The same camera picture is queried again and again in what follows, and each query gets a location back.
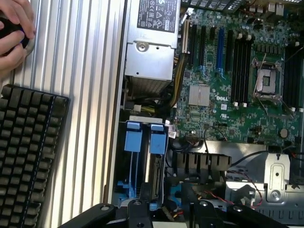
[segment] blue pcie slot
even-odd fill
[[[220,28],[218,32],[218,52],[217,52],[216,71],[220,72],[222,77],[223,77],[224,41],[225,41],[225,30],[224,28]]]

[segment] metal bracket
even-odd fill
[[[290,161],[287,154],[268,154],[265,162],[264,183],[268,184],[266,200],[285,201],[285,186],[289,183]]]
[[[127,134],[124,150],[129,152],[140,152],[142,145],[143,130],[140,123],[127,121]]]
[[[164,155],[167,134],[163,124],[151,124],[150,153]]]

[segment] screw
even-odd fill
[[[274,198],[275,201],[279,201],[280,198],[281,198],[281,194],[280,194],[279,192],[277,192],[277,191],[273,191],[273,192],[271,193],[271,197]]]
[[[141,205],[142,203],[140,201],[135,201],[133,204],[134,205]]]
[[[238,206],[234,206],[233,210],[236,210],[237,212],[241,212],[243,211],[242,208],[238,207]]]
[[[203,205],[204,207],[208,206],[208,204],[205,201],[202,201],[201,203],[199,203],[200,205]]]
[[[110,208],[108,206],[103,206],[100,208],[101,210],[109,210]]]

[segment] side panel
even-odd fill
[[[115,152],[122,83],[118,61],[124,0],[31,0],[31,4],[37,25],[35,49],[2,84],[72,100],[62,151],[37,225],[56,228],[107,198],[104,190]]]

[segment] black keyboard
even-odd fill
[[[33,228],[69,99],[14,85],[1,94],[0,228]]]

